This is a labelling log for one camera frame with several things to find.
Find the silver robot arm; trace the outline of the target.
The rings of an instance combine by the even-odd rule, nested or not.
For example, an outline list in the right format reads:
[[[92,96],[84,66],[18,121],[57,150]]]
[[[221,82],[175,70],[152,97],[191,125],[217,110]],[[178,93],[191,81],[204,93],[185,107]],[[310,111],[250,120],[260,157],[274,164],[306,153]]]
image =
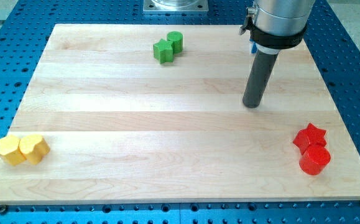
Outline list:
[[[250,32],[257,50],[277,55],[302,41],[314,3],[315,0],[255,0],[246,8],[239,35]]]

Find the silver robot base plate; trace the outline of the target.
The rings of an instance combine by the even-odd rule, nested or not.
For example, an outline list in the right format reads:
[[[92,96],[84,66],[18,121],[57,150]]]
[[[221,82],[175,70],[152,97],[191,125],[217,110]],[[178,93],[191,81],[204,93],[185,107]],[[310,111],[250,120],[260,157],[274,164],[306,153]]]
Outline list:
[[[208,0],[143,0],[144,12],[207,12]]]

